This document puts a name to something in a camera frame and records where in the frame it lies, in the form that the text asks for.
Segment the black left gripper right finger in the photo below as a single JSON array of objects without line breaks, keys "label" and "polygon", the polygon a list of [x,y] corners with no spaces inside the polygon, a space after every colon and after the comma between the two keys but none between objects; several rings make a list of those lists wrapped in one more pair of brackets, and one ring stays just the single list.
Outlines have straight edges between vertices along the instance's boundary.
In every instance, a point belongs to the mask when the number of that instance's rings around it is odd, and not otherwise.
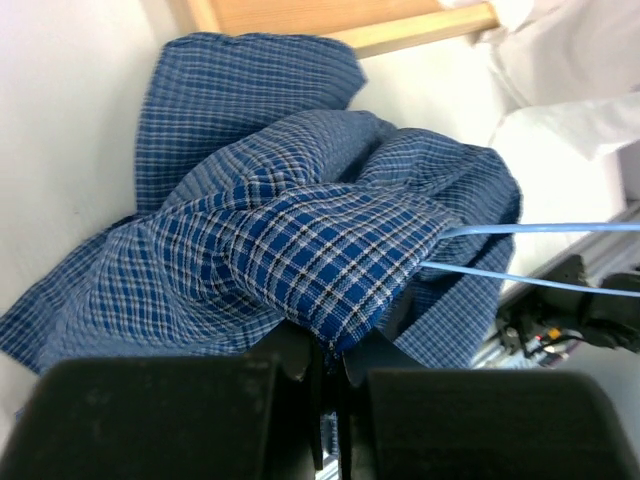
[{"label": "black left gripper right finger", "polygon": [[431,370],[393,342],[411,292],[342,360],[344,479],[635,479],[604,391],[579,373]]}]

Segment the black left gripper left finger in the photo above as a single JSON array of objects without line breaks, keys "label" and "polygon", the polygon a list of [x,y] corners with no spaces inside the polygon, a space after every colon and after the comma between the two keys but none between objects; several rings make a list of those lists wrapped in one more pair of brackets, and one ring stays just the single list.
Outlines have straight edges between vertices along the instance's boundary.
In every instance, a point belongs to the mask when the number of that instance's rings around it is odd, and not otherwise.
[{"label": "black left gripper left finger", "polygon": [[291,324],[236,356],[69,360],[37,383],[5,479],[310,479],[322,354]]}]

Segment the aluminium mounting rail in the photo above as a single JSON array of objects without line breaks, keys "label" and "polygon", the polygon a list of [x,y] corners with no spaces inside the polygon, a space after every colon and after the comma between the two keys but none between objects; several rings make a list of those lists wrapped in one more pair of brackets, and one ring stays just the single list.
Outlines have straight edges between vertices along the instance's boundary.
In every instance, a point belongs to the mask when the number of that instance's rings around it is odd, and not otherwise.
[{"label": "aluminium mounting rail", "polygon": [[[562,283],[639,291],[639,235],[637,233],[590,233],[570,248],[562,251],[534,276]],[[528,285],[514,287],[507,300]],[[535,368],[551,367],[569,357],[572,351],[588,343],[572,340],[547,348],[528,359],[522,352],[509,353],[497,339],[491,327],[487,339],[471,362],[474,368]]]}]

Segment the white shirt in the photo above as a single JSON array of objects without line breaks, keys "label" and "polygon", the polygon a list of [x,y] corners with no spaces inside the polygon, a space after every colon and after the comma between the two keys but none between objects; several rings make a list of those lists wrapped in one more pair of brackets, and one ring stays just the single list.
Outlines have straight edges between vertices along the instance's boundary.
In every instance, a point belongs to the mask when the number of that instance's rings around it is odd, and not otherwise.
[{"label": "white shirt", "polygon": [[516,103],[493,141],[558,140],[592,160],[639,155],[639,4],[493,1],[499,27],[481,37]]}]

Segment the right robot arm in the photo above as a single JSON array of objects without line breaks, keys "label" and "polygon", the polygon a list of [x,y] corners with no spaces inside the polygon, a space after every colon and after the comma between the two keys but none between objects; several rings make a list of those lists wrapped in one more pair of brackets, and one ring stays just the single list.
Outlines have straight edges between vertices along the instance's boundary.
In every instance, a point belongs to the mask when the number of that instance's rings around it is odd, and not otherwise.
[{"label": "right robot arm", "polygon": [[495,326],[501,345],[528,359],[572,340],[637,353],[639,300],[528,285],[503,303]]}]

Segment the wooden clothes rack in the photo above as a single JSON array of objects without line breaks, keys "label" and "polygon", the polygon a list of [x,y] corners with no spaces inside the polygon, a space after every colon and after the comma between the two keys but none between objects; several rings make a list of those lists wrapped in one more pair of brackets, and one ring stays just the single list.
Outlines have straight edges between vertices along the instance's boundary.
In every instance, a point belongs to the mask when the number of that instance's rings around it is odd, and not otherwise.
[{"label": "wooden clothes rack", "polygon": [[499,26],[486,1],[446,7],[442,1],[176,1],[186,31],[316,35],[371,57]]}]

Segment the light blue wire hanger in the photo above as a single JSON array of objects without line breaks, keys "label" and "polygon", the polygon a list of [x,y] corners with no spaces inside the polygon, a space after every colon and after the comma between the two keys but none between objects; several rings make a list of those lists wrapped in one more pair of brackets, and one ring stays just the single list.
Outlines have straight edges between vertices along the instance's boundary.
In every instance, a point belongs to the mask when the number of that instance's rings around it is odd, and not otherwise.
[{"label": "light blue wire hanger", "polygon": [[[464,226],[449,230],[441,235],[442,239],[451,239],[461,236],[471,235],[502,235],[502,234],[528,234],[528,233],[638,233],[638,223],[561,223],[561,224],[500,224],[500,225],[476,225]],[[600,294],[621,296],[626,298],[639,298],[639,293],[630,290],[617,290],[603,287],[581,286],[562,283],[551,280],[537,279],[533,277],[518,276],[508,273],[481,270],[478,268],[455,266],[445,263],[423,261],[419,264],[421,268],[434,269],[450,273],[460,273],[465,275],[475,275],[496,280],[507,280],[519,282],[537,287],[558,289],[577,293]]]}]

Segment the blue checked shirt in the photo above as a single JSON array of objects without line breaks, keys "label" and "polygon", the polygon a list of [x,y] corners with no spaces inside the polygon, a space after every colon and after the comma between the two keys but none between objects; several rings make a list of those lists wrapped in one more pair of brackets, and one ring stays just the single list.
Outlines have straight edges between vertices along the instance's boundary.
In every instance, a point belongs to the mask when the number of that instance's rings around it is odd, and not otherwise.
[{"label": "blue checked shirt", "polygon": [[429,368],[465,368],[501,284],[521,192],[492,149],[349,109],[344,44],[193,34],[166,44],[141,111],[136,214],[86,241],[2,317],[1,348],[36,373],[71,358],[229,355],[280,322],[333,356],[380,329]]}]

